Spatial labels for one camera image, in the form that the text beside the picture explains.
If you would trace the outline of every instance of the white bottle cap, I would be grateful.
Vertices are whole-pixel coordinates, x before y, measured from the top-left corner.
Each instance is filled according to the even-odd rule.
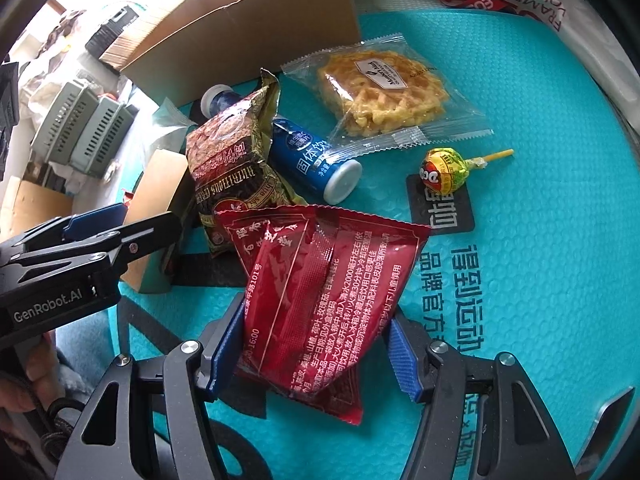
[[[211,113],[209,112],[209,108],[211,106],[211,102],[213,101],[214,97],[226,91],[233,92],[234,89],[231,88],[231,86],[229,85],[213,85],[211,88],[209,88],[209,90],[204,92],[204,95],[200,100],[200,111],[207,119],[211,118]]]
[[[362,176],[362,165],[357,160],[347,160],[326,183],[324,201],[336,205],[347,198]]]

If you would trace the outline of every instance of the textured foam mat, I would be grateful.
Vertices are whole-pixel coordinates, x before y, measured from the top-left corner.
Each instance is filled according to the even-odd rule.
[[[442,290],[425,290],[417,267],[400,304],[407,316],[427,323],[423,302],[433,306],[441,294],[445,339],[469,343],[464,336],[472,333],[457,330],[469,325],[457,326],[452,265],[477,253],[481,294],[473,298],[482,299],[482,319],[477,310],[473,325],[476,336],[482,326],[482,341],[474,353],[517,355],[575,459],[602,403],[640,376],[640,176],[625,137],[588,73],[541,23],[459,10],[370,14],[360,21],[364,38],[402,32],[485,111],[495,135],[456,143],[463,155],[516,151],[469,178],[475,230],[428,241],[422,270],[441,272]],[[332,126],[331,116],[290,80],[283,81],[280,112],[318,132]],[[425,151],[362,157],[364,176],[342,206],[409,221],[405,178],[417,173]],[[127,177],[130,185],[136,177]],[[470,251],[452,253],[465,248]],[[200,230],[188,250],[206,250]],[[197,336],[237,291],[176,286],[141,296],[121,289],[180,338]],[[437,300],[424,300],[429,296]],[[115,309],[110,314],[117,348]],[[134,329],[130,348],[137,358],[158,354]],[[362,363],[362,396],[365,415],[357,428],[273,394],[266,396],[266,419],[223,402],[210,413],[255,446],[275,479],[399,478],[420,407],[400,392],[380,343]]]

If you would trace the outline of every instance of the brown cardboard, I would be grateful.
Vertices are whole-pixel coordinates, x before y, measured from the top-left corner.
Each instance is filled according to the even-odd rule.
[[[71,215],[72,203],[69,196],[12,176],[0,209],[0,242],[56,216]]]
[[[210,8],[221,1],[208,0]],[[178,25],[178,15],[190,18],[203,8],[179,6],[158,36]],[[360,40],[353,0],[239,0],[213,9],[143,52],[123,74],[154,101],[183,105],[213,84],[237,84],[258,77],[261,67],[277,71],[309,52]]]
[[[160,0],[116,39],[100,58],[114,68],[124,66],[199,17],[238,0]]]
[[[187,158],[180,153],[155,150],[129,204],[125,224],[172,211],[184,226],[193,209],[194,184]],[[156,251],[129,264],[122,279],[135,291],[159,294],[171,288],[171,276],[165,272],[174,246]]]

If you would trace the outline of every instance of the blue can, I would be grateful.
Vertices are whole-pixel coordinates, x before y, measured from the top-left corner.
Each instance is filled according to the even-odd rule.
[[[215,85],[204,94],[200,108],[211,118],[237,103],[242,96],[227,85]],[[285,176],[322,195],[331,205],[342,202],[362,176],[357,160],[329,163],[324,158],[331,145],[288,119],[276,116],[269,162]]]

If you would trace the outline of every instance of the plastic crate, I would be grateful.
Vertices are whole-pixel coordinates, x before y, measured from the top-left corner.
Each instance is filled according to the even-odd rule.
[[[68,164],[84,127],[98,106],[98,98],[79,81],[65,83],[38,128],[31,149],[46,162]]]
[[[90,176],[103,176],[132,122],[133,115],[126,106],[100,97],[71,154],[71,166]]]

